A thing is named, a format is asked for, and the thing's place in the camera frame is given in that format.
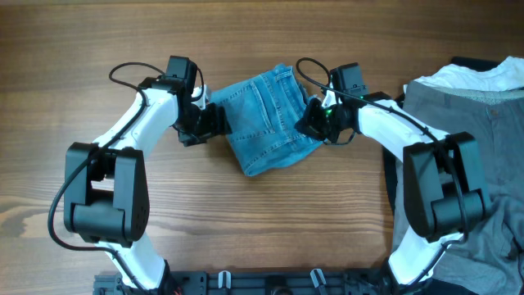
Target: denim jeans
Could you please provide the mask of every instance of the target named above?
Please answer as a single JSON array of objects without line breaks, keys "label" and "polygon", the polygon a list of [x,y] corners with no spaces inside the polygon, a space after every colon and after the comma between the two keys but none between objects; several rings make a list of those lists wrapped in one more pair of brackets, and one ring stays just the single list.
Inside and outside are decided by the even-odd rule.
[{"label": "denim jeans", "polygon": [[304,98],[292,66],[283,64],[213,93],[211,102],[226,111],[232,129],[227,139],[245,175],[293,165],[322,143],[294,127],[304,114]]}]

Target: black cable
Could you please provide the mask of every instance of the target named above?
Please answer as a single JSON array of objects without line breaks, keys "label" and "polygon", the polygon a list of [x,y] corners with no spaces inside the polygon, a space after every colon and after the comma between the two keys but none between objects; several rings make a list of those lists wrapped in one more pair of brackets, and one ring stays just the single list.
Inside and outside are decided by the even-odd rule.
[{"label": "black cable", "polygon": [[[298,73],[299,73],[302,77],[304,77],[306,80],[308,80],[309,82],[314,81],[315,83],[313,83],[313,82],[311,82],[311,83],[313,83],[313,84],[315,84],[315,85],[317,85],[316,83],[319,83],[319,82],[317,82],[317,81],[311,79],[310,77],[307,77],[307,76],[304,75],[304,73],[302,73],[302,71],[300,70],[300,67],[298,66],[298,64],[301,63],[302,61],[311,61],[311,62],[313,62],[315,65],[320,66],[320,67],[322,68],[322,70],[324,70],[324,72],[326,73],[326,76],[327,76],[327,84],[325,84],[325,85],[323,85],[323,86],[325,86],[325,87],[329,87],[329,84],[331,83],[331,75],[329,74],[329,70],[327,69],[327,67],[326,67],[325,65],[323,65],[320,61],[317,61],[317,60],[315,60],[315,59],[313,59],[313,58],[311,58],[311,57],[302,57],[300,60],[298,60],[298,61],[296,62],[296,70],[298,70]],[[303,98],[303,99],[304,99],[304,103],[305,103],[305,105],[307,106],[307,105],[308,105],[308,102],[307,102],[306,98]]]},{"label": "black cable", "polygon": [[204,76],[202,75],[202,71],[200,70],[199,67],[197,67],[196,70],[198,70],[198,74],[200,74],[200,82],[201,82],[202,91],[200,91],[200,94],[198,94],[197,97],[191,99],[192,102],[198,101],[199,99],[202,98],[202,95],[204,95]]},{"label": "black cable", "polygon": [[121,65],[118,65],[118,66],[114,67],[113,70],[111,70],[111,72],[109,72],[109,80],[111,80],[111,81],[113,81],[113,82],[115,82],[117,84],[121,84],[121,85],[130,87],[131,89],[134,89],[138,93],[140,93],[140,95],[142,96],[142,104],[140,105],[140,108],[138,109],[137,113],[133,116],[133,118],[131,118],[131,120],[129,120],[129,122],[126,123],[125,126],[119,132],[117,132],[115,134],[115,136],[108,143],[104,144],[95,153],[93,153],[86,160],[84,160],[73,171],[73,173],[71,173],[67,177],[67,179],[65,179],[65,182],[63,183],[63,185],[60,187],[60,189],[56,193],[56,196],[55,196],[55,198],[52,201],[51,207],[49,208],[49,216],[47,217],[47,230],[49,231],[49,235],[51,236],[52,240],[55,241],[55,243],[57,243],[59,246],[65,248],[65,249],[72,250],[72,251],[104,251],[104,252],[110,253],[116,259],[116,261],[118,262],[118,264],[120,265],[120,267],[122,268],[124,273],[131,279],[133,284],[135,286],[137,286],[137,288],[142,293],[147,294],[146,290],[137,281],[137,279],[133,276],[131,270],[126,266],[126,264],[124,263],[124,261],[122,260],[122,258],[120,257],[120,255],[118,254],[118,252],[116,250],[108,248],[108,247],[79,247],[79,246],[69,245],[68,243],[66,243],[66,242],[62,241],[60,238],[58,238],[58,236],[56,235],[55,228],[54,228],[54,223],[53,223],[54,217],[55,217],[55,212],[56,212],[56,207],[58,206],[58,202],[60,201],[61,197],[64,195],[64,192],[67,190],[67,188],[70,186],[70,184],[76,178],[76,176],[80,173],[80,171],[82,171],[84,168],[86,168],[88,166],[88,164],[91,163],[91,161],[97,159],[113,143],[116,143],[118,140],[120,140],[120,138],[125,133],[125,131],[127,129],[129,129],[129,127],[131,127],[131,125],[133,125],[133,123],[138,119],[138,117],[140,117],[140,115],[143,113],[144,109],[147,106],[146,94],[140,88],[138,88],[138,87],[136,87],[136,86],[134,86],[132,84],[129,84],[127,82],[124,82],[124,81],[121,81],[121,80],[113,78],[113,74],[115,73],[115,71],[117,71],[118,69],[120,69],[120,68],[122,68],[124,66],[146,66],[146,67],[149,67],[149,68],[151,68],[153,70],[158,71],[162,75],[165,74],[162,70],[159,70],[158,68],[156,68],[154,66],[151,66],[151,65],[148,65],[148,64],[143,63],[143,62],[126,62],[126,63],[123,63]]},{"label": "black cable", "polygon": [[442,243],[441,249],[438,251],[438,253],[435,255],[435,257],[433,257],[433,260],[431,260],[429,266],[425,270],[423,270],[420,273],[420,275],[411,284],[405,286],[402,290],[400,290],[402,293],[403,292],[407,292],[407,290],[413,288],[414,285],[416,285],[418,282],[420,282],[420,280],[424,276],[427,275],[429,270],[431,270],[431,268],[433,268],[433,266],[435,266],[435,264],[439,261],[440,257],[444,254],[444,252],[445,252],[445,250],[447,249],[448,246],[450,246],[452,244],[464,244],[464,243],[467,242],[467,240],[469,238],[469,222],[468,222],[468,217],[466,216],[466,207],[464,205],[462,189],[460,188],[459,177],[457,176],[457,171],[455,170],[455,168],[453,166],[453,163],[452,163],[451,159],[449,158],[449,155],[445,152],[444,147],[442,147],[442,144],[439,142],[439,140],[431,132],[429,132],[429,129],[427,128],[427,126],[420,125],[416,120],[414,120],[411,117],[409,117],[409,116],[407,116],[407,115],[405,115],[405,114],[395,110],[393,107],[384,107],[381,104],[378,104],[378,103],[375,103],[375,102],[366,101],[365,99],[362,99],[361,97],[358,97],[358,96],[355,96],[355,95],[352,95],[352,94],[348,94],[348,93],[343,93],[342,91],[338,91],[338,90],[336,90],[334,88],[331,88],[331,87],[328,87],[328,86],[326,86],[324,84],[321,84],[320,82],[318,82],[318,81],[316,81],[314,79],[311,79],[309,76],[305,75],[302,72],[302,70],[300,70],[300,63],[303,62],[303,61],[312,61],[316,65],[322,67],[324,70],[327,70],[327,68],[324,65],[322,65],[319,61],[316,61],[315,59],[310,58],[310,57],[302,57],[301,59],[299,59],[296,62],[296,65],[295,65],[296,71],[304,79],[306,79],[308,82],[310,82],[311,84],[319,86],[321,89],[333,91],[335,94],[344,96],[346,98],[351,98],[351,99],[354,99],[354,100],[358,100],[358,101],[363,102],[365,104],[368,104],[368,105],[380,108],[380,109],[385,110],[385,111],[389,111],[390,113],[393,113],[393,114],[395,114],[395,115],[397,115],[397,116],[407,120],[413,126],[415,126],[418,129],[420,129],[422,131],[422,134],[426,135],[428,138],[430,138],[435,143],[436,150],[440,153],[440,156],[444,158],[445,168],[447,169],[448,173],[450,173],[451,177],[453,178],[455,190],[456,190],[456,193],[457,193],[458,207],[459,207],[459,210],[460,210],[460,220],[461,220],[462,227],[463,227],[463,238],[461,238],[460,240],[452,240],[452,241],[448,241],[448,242]]}]

